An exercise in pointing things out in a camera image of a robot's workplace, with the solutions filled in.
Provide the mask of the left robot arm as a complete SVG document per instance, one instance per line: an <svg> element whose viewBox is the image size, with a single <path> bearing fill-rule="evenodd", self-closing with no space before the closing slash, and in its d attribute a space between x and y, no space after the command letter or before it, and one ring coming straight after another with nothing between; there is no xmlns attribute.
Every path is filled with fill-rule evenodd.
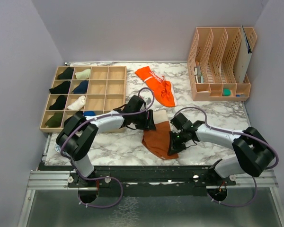
<svg viewBox="0 0 284 227"><path fill-rule="evenodd" d="M153 110L137 95L108 113L86 117L82 111L77 111L68 119L56 138L56 144L60 147L61 155L68 158L80 173L79 181L82 185L88 187L95 181L95 169L88 157L95 137L104 132L128 127L130 124L134 124L137 130L156 130Z"/></svg>

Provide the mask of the rust brown underwear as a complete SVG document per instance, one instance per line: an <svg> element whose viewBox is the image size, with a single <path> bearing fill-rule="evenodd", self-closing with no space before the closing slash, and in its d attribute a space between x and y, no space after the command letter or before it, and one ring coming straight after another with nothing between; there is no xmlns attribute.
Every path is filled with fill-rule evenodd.
<svg viewBox="0 0 284 227"><path fill-rule="evenodd" d="M178 154L168 155L171 128L166 110L155 111L153 119L156 130L144 131L142 144L158 158L163 160L177 159Z"/></svg>

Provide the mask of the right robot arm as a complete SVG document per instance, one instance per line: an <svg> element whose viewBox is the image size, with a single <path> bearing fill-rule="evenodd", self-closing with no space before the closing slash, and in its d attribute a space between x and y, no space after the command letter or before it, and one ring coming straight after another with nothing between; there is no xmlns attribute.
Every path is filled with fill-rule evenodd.
<svg viewBox="0 0 284 227"><path fill-rule="evenodd" d="M170 132L168 156L185 150L188 141L210 142L231 149L235 156L219 159L210 166L205 174L207 180L219 185L231 175L248 174L258 177L266 169L273 168L271 164L279 161L277 153L253 127L243 131L231 131L209 126L206 121L191 122L182 113L171 119L171 124L178 132Z"/></svg>

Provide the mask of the bright orange underwear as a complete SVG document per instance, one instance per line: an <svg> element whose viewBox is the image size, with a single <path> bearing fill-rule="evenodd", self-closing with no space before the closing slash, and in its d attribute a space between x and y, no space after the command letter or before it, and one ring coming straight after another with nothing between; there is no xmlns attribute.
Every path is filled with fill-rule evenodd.
<svg viewBox="0 0 284 227"><path fill-rule="evenodd" d="M149 66L138 69L135 74L154 92L156 100L165 107L177 106L173 85Z"/></svg>

